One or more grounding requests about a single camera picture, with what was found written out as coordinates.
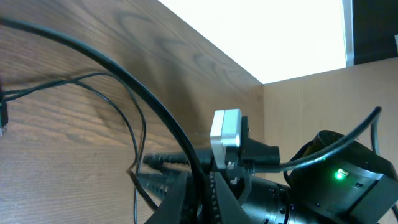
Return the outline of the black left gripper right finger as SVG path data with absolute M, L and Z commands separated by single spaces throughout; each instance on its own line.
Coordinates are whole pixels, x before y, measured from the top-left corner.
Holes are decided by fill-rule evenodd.
M 251 219 L 219 172 L 211 173 L 211 222 L 219 224 L 250 224 Z

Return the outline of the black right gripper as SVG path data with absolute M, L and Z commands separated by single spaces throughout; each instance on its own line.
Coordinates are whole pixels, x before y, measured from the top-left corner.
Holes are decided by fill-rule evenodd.
M 324 211 L 319 204 L 306 205 L 298 195 L 286 185 L 253 177 L 240 172 L 232 175 L 238 168 L 238 154 L 245 143 L 270 152 L 278 152 L 278 147 L 268 146 L 248 137 L 248 121 L 242 117 L 241 145 L 226 148 L 226 168 L 218 169 L 241 208 L 251 219 L 251 223 L 340 223 L 331 213 Z

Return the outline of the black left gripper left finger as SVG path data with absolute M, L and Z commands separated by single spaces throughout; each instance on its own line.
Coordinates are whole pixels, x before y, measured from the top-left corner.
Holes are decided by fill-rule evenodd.
M 160 207 L 152 215 L 154 224 L 195 222 L 195 183 L 187 173 L 179 175 Z

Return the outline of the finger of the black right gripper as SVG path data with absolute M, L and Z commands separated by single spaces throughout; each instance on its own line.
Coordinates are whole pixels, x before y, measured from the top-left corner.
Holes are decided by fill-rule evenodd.
M 150 192 L 159 199 L 165 199 L 169 195 L 175 198 L 185 197 L 179 178 L 186 175 L 186 172 L 176 171 L 162 174 L 139 173 L 136 177 L 145 193 Z
M 202 169 L 208 170 L 211 167 L 211 162 L 213 160 L 212 150 L 199 149 L 195 152 L 198 156 Z M 156 170 L 161 170 L 165 163 L 189 165 L 188 158 L 184 152 L 173 152 L 170 154 L 146 154 L 143 157 L 143 163 Z

